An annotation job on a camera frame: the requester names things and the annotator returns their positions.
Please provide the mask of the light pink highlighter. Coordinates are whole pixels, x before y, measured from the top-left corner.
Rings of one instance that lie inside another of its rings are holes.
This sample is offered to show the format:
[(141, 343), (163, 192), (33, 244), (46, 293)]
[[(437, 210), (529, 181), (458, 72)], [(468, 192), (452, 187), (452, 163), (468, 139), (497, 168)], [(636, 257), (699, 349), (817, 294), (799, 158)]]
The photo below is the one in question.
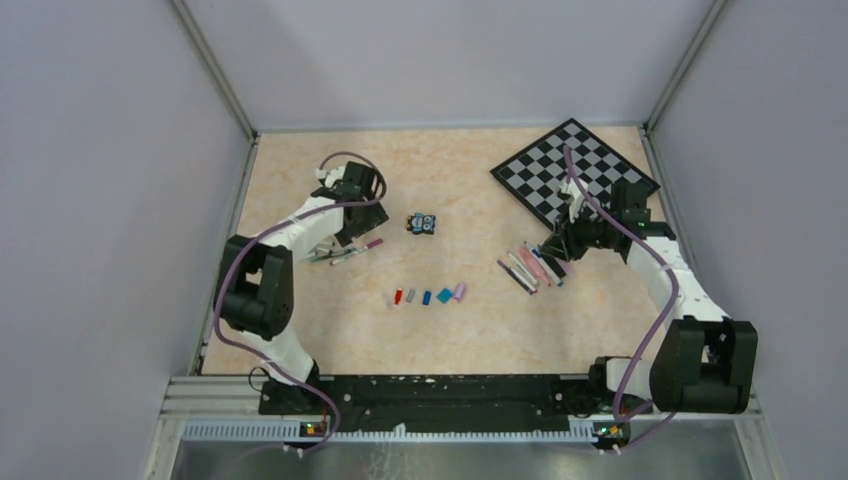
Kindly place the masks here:
[(567, 261), (556, 258), (556, 262), (559, 265), (559, 267), (563, 270), (565, 276), (575, 276), (576, 275), (575, 270), (573, 269), (573, 267)]

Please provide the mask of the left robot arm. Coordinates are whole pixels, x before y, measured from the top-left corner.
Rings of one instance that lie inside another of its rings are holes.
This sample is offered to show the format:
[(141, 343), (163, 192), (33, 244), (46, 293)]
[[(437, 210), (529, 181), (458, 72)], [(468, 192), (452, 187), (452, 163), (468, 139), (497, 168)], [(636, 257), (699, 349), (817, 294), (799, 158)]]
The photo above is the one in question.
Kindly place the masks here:
[(278, 224), (253, 236), (230, 237), (219, 266), (216, 336), (266, 362), (271, 378), (284, 384), (283, 401), (302, 414), (317, 407), (321, 388), (309, 379), (317, 363), (290, 325), (294, 269), (322, 241), (347, 247), (388, 219), (381, 204), (387, 192), (382, 173), (358, 154), (344, 156), (342, 166), (319, 165), (318, 188)]

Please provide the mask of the blue cap whiteboard marker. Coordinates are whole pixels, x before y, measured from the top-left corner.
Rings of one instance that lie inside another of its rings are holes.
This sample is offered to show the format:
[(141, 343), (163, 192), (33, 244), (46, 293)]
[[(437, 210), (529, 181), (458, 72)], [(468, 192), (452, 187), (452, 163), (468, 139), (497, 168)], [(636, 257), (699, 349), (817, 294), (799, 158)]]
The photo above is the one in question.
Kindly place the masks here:
[(544, 257), (540, 254), (537, 248), (529, 247), (531, 253), (535, 256), (536, 261), (540, 264), (546, 275), (552, 280), (557, 287), (562, 287), (564, 282), (562, 277), (547, 263)]

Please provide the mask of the purple pen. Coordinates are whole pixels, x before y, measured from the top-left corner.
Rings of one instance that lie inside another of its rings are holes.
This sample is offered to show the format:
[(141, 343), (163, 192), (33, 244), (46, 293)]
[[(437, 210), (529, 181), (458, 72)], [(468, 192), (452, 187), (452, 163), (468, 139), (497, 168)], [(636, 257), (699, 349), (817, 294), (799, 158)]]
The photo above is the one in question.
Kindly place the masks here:
[(517, 272), (514, 268), (505, 264), (502, 260), (497, 259), (497, 264), (529, 295), (534, 295), (536, 293), (536, 289), (532, 286), (532, 284), (527, 281), (519, 272)]

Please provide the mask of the light blue highlighter cap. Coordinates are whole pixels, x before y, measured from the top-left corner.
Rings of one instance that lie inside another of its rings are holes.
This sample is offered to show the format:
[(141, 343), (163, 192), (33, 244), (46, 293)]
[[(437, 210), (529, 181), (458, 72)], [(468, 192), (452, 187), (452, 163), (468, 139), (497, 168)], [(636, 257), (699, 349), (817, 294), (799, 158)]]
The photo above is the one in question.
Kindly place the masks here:
[(443, 288), (436, 296), (437, 300), (442, 304), (448, 303), (453, 298), (453, 291), (449, 288)]

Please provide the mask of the pink highlighter pen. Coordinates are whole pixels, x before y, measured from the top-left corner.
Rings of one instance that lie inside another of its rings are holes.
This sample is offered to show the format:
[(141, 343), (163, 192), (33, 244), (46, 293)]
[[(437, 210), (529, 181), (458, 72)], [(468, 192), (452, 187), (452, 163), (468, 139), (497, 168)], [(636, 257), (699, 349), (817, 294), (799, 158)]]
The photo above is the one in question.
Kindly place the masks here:
[(552, 285), (550, 277), (547, 275), (544, 268), (538, 262), (535, 255), (526, 246), (521, 246), (519, 248), (519, 254), (524, 265), (540, 284), (544, 284), (547, 286)]

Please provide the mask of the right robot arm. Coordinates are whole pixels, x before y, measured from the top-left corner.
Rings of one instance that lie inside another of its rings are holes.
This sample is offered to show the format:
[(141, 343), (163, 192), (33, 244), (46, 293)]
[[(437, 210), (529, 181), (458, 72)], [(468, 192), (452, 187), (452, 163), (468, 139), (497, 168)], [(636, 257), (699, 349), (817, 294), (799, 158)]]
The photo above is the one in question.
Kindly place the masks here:
[(617, 182), (609, 207), (581, 180), (559, 189), (564, 205), (541, 247), (546, 259), (575, 262), (591, 249), (619, 254), (642, 281), (658, 317), (635, 353), (605, 358), (586, 385), (589, 404), (628, 420), (645, 411), (740, 414), (751, 398), (758, 333), (706, 293), (671, 227), (655, 221), (641, 185)]

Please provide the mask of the red cap white marker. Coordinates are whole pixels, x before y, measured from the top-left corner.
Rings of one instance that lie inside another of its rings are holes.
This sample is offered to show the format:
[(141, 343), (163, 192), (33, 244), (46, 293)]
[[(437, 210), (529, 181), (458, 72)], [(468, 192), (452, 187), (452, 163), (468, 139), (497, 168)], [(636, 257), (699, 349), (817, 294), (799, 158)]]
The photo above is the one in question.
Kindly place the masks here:
[(518, 269), (522, 272), (523, 276), (528, 280), (529, 284), (537, 289), (539, 285), (539, 281), (536, 279), (534, 274), (527, 268), (527, 266), (512, 252), (507, 252), (509, 258), (512, 262), (518, 267)]

